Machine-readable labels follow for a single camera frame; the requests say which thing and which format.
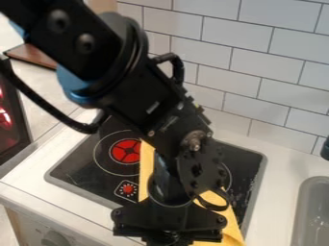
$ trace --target white countertop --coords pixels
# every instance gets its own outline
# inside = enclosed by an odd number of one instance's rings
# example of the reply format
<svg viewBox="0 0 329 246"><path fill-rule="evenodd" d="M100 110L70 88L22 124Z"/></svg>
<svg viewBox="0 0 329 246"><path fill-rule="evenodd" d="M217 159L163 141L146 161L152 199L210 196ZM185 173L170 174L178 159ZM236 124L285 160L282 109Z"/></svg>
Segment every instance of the white countertop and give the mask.
<svg viewBox="0 0 329 246"><path fill-rule="evenodd" d="M86 121L93 115L94 112L84 112L79 120ZM107 230L113 226L110 209L44 180L49 168L85 138L85 135L64 128L1 180L0 200L14 201L17 205L28 207L30 211L68 228L73 227L78 234L87 235L104 245L111 245L114 240L115 245L118 242L135 245L130 240L112 237L111 230ZM329 162L225 131L217 131L216 138L263 153L267 158L266 171L246 236L247 245L289 246L299 186L310 177L329 176ZM44 206L36 206L36 199L42 201Z"/></svg>

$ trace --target white tile wall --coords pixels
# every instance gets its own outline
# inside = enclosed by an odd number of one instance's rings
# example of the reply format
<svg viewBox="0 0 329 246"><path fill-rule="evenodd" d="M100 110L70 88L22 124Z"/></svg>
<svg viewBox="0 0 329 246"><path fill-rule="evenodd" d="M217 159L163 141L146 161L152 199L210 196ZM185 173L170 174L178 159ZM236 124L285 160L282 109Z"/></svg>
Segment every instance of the white tile wall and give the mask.
<svg viewBox="0 0 329 246"><path fill-rule="evenodd" d="M326 139L325 137L321 137L321 136L318 137L318 139L316 141L316 147L315 147L314 151L312 152L313 155L316 155L316 156L320 155L320 152L321 152L325 139Z"/></svg>
<svg viewBox="0 0 329 246"><path fill-rule="evenodd" d="M300 84L329 90L329 65L306 61Z"/></svg>
<svg viewBox="0 0 329 246"><path fill-rule="evenodd" d="M237 19L240 0L176 0L174 10Z"/></svg>
<svg viewBox="0 0 329 246"><path fill-rule="evenodd" d="M263 79L259 98L307 111L326 114L329 92L304 86Z"/></svg>
<svg viewBox="0 0 329 246"><path fill-rule="evenodd" d="M202 39L239 48L267 51L272 31L271 27L206 17Z"/></svg>
<svg viewBox="0 0 329 246"><path fill-rule="evenodd" d="M303 61L234 49L231 69L269 79L297 83Z"/></svg>
<svg viewBox="0 0 329 246"><path fill-rule="evenodd" d="M198 84L256 97L261 79L222 69L200 66Z"/></svg>
<svg viewBox="0 0 329 246"><path fill-rule="evenodd" d="M152 54L185 61L215 130L318 154L329 135L329 0L119 2ZM169 62L160 68L171 76Z"/></svg>
<svg viewBox="0 0 329 246"><path fill-rule="evenodd" d="M205 109L205 114L212 121L211 127L214 130L224 129L240 135L248 134L251 122L249 118L233 115L224 111L214 111L208 108Z"/></svg>
<svg viewBox="0 0 329 246"><path fill-rule="evenodd" d="M269 52L272 54L329 63L329 37L276 29Z"/></svg>
<svg viewBox="0 0 329 246"><path fill-rule="evenodd" d="M161 9L171 9L171 0L119 0L119 2L150 6Z"/></svg>
<svg viewBox="0 0 329 246"><path fill-rule="evenodd" d="M196 39L201 36L201 16L150 8L145 8L144 14L145 30Z"/></svg>
<svg viewBox="0 0 329 246"><path fill-rule="evenodd" d="M178 54L185 61L222 68L229 67L231 49L221 45L179 37L173 37L171 44L171 51Z"/></svg>
<svg viewBox="0 0 329 246"><path fill-rule="evenodd" d="M184 84L184 87L189 91L189 95L195 99L196 103L221 110L224 92L187 83Z"/></svg>
<svg viewBox="0 0 329 246"><path fill-rule="evenodd" d="M229 93L224 103L224 111L276 125L284 125L288 110L288 107Z"/></svg>
<svg viewBox="0 0 329 246"><path fill-rule="evenodd" d="M316 32L319 34L329 35L328 22L329 22L329 5L324 5L316 27Z"/></svg>
<svg viewBox="0 0 329 246"><path fill-rule="evenodd" d="M292 109L287 127L314 135L328 136L329 116Z"/></svg>
<svg viewBox="0 0 329 246"><path fill-rule="evenodd" d="M243 0L240 20L312 32L319 10L320 4L302 1Z"/></svg>
<svg viewBox="0 0 329 246"><path fill-rule="evenodd" d="M161 55L170 52L170 36L146 32L149 40L149 52Z"/></svg>
<svg viewBox="0 0 329 246"><path fill-rule="evenodd" d="M124 16L128 16L128 17L135 19L139 23L139 25L142 26L142 7L141 6L118 3L117 11Z"/></svg>
<svg viewBox="0 0 329 246"><path fill-rule="evenodd" d="M306 153L311 153L316 143L315 135L300 133L256 120L252 121L250 136Z"/></svg>

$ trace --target white subway tile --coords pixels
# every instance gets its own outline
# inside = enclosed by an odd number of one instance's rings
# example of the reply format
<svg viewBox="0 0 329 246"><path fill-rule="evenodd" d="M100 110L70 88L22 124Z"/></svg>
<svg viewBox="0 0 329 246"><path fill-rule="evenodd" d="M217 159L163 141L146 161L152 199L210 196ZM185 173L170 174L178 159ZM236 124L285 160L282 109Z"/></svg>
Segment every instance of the white subway tile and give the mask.
<svg viewBox="0 0 329 246"><path fill-rule="evenodd" d="M306 61L300 84L329 90L329 65Z"/></svg>
<svg viewBox="0 0 329 246"><path fill-rule="evenodd" d="M276 29L269 52L314 62L329 63L329 37Z"/></svg>
<svg viewBox="0 0 329 246"><path fill-rule="evenodd" d="M288 107L227 93L224 110L261 121L284 125Z"/></svg>
<svg viewBox="0 0 329 246"><path fill-rule="evenodd" d="M131 4L117 4L117 11L123 16L135 19L142 27L142 7Z"/></svg>
<svg viewBox="0 0 329 246"><path fill-rule="evenodd" d="M256 97L261 78L200 66L198 84L241 95Z"/></svg>
<svg viewBox="0 0 329 246"><path fill-rule="evenodd" d="M144 29L147 31L199 39L201 25L201 16L150 8L144 10Z"/></svg>
<svg viewBox="0 0 329 246"><path fill-rule="evenodd" d="M329 35L329 5L323 5L321 16L316 27L316 32Z"/></svg>
<svg viewBox="0 0 329 246"><path fill-rule="evenodd" d="M329 134L329 116L309 111L291 109L287 127L314 135Z"/></svg>
<svg viewBox="0 0 329 246"><path fill-rule="evenodd" d="M321 149L322 149L322 146L323 146L323 143L325 140L326 140L326 138L321 137L321 136L317 139L316 147L315 147L314 151L312 152L313 155L320 156L320 152L321 152Z"/></svg>
<svg viewBox="0 0 329 246"><path fill-rule="evenodd" d="M320 4L288 0L243 0L240 20L312 32Z"/></svg>
<svg viewBox="0 0 329 246"><path fill-rule="evenodd" d="M221 110L224 93L218 90L184 83L188 95L195 99L195 103L209 108Z"/></svg>
<svg viewBox="0 0 329 246"><path fill-rule="evenodd" d="M249 136L306 153L311 153L316 143L315 135L304 134L255 120L252 121Z"/></svg>
<svg viewBox="0 0 329 246"><path fill-rule="evenodd" d="M146 32L149 41L149 52L162 55L170 52L170 36Z"/></svg>
<svg viewBox="0 0 329 246"><path fill-rule="evenodd" d="M237 19L240 0L175 0L174 10Z"/></svg>
<svg viewBox="0 0 329 246"><path fill-rule="evenodd" d="M207 108L204 113L212 121L211 128L214 133L220 130L227 130L240 135L247 135L248 133L251 121L248 118L233 115L224 111L214 111Z"/></svg>
<svg viewBox="0 0 329 246"><path fill-rule="evenodd" d="M178 37L173 37L171 44L171 51L185 61L221 68L228 68L231 49L225 46Z"/></svg>
<svg viewBox="0 0 329 246"><path fill-rule="evenodd" d="M303 61L234 49L231 70L297 83Z"/></svg>
<svg viewBox="0 0 329 246"><path fill-rule="evenodd" d="M185 82L196 84L197 64L184 61Z"/></svg>
<svg viewBox="0 0 329 246"><path fill-rule="evenodd" d="M203 40L239 48L267 51L272 28L238 21L205 18Z"/></svg>
<svg viewBox="0 0 329 246"><path fill-rule="evenodd" d="M119 2L156 7L160 9L171 9L171 0L119 0Z"/></svg>
<svg viewBox="0 0 329 246"><path fill-rule="evenodd" d="M259 98L307 111L327 113L329 92L263 79Z"/></svg>

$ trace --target wooden surface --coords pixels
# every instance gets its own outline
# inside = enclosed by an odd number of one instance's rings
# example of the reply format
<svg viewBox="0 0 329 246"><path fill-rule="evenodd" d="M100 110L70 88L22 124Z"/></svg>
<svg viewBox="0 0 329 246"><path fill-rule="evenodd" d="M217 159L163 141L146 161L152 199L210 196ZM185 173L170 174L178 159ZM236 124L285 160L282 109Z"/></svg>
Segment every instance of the wooden surface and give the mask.
<svg viewBox="0 0 329 246"><path fill-rule="evenodd" d="M5 52L5 55L20 61L29 62L50 69L56 69L57 63L30 43L24 43Z"/></svg>

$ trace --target red heating element symbol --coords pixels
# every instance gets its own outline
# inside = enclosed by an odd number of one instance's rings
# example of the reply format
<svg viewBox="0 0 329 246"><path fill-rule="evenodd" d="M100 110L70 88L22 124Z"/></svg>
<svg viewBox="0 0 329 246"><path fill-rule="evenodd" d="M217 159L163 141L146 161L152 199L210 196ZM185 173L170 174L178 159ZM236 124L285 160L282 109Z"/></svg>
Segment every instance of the red heating element symbol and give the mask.
<svg viewBox="0 0 329 246"><path fill-rule="evenodd" d="M13 123L9 114L2 108L0 108L0 128L10 130Z"/></svg>
<svg viewBox="0 0 329 246"><path fill-rule="evenodd" d="M139 148L139 140L120 140L111 148L111 156L120 164L135 164L139 162Z"/></svg>

